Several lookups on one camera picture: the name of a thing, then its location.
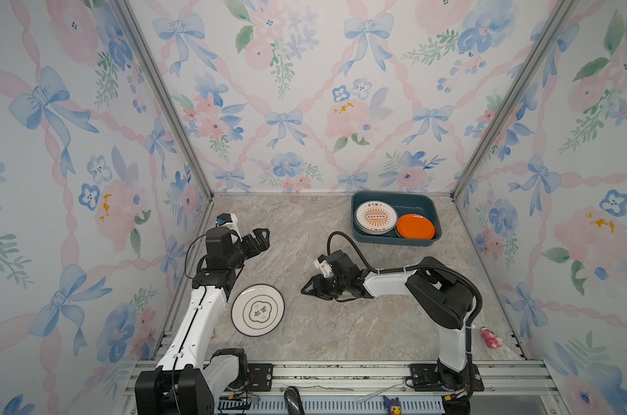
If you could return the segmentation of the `white plate flower outline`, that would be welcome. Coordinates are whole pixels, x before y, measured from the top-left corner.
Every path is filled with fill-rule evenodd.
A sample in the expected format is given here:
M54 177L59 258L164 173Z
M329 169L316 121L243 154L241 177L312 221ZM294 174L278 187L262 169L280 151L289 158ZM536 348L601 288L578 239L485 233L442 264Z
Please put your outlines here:
M274 331L285 314L283 295L272 285L251 285L232 304L231 320L235 329L248 337Z

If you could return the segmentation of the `sunburst plate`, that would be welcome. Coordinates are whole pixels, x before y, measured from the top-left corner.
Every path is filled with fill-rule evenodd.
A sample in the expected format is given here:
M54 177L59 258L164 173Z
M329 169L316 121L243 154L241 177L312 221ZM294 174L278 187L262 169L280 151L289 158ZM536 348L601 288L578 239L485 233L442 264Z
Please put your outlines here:
M358 205L354 211L354 224L369 235L382 235L395 228L398 214L393 206L379 201L368 201Z

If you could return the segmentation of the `orange plate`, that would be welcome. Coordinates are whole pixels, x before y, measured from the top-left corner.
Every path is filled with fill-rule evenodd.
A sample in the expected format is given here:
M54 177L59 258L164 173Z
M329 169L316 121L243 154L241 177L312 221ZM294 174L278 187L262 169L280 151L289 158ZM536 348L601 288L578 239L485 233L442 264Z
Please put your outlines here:
M420 214L405 214L398 219L396 230L400 237L412 240L432 240L436 236L434 223Z

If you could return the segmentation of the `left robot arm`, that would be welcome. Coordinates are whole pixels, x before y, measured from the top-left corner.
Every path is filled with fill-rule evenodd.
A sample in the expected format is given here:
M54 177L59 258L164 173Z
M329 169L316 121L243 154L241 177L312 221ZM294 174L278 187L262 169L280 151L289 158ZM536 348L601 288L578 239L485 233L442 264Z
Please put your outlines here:
M206 352L218 319L248 259L270 247L270 230L257 228L241 237L232 224L209 229L206 254L192 278L189 308L173 342L151 371L135 382L138 414L214 414L228 388L248 385L243 349L222 349L206 364Z

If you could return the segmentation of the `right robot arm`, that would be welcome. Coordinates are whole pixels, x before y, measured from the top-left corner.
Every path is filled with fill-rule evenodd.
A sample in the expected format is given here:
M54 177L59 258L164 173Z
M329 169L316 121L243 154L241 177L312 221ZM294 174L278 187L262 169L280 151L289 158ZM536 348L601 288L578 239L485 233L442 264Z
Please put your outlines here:
M439 356L428 375L413 377L413 387L432 387L453 394L474 391L472 328L483 298L468 278L438 259L425 257L415 265L392 269L359 268L341 250L315 261L318 274L301 294L325 301L412 297L437 325Z

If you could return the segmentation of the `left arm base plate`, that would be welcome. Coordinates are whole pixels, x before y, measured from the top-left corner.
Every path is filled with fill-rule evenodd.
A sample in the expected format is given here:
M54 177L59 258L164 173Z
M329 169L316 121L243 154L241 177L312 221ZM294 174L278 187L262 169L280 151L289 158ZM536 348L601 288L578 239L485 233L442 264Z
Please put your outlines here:
M244 366L244 388L251 393L270 392L275 366L271 363L249 363Z

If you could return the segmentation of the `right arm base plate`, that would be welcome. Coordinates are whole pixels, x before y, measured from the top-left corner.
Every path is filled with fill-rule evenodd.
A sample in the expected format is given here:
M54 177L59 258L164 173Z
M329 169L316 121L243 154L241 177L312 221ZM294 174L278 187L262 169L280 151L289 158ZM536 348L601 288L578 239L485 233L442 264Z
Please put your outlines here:
M413 363L409 366L410 377L407 384L417 392L463 392L472 387L473 392L485 390L483 380L476 365L466 366L462 371L445 367L438 363Z

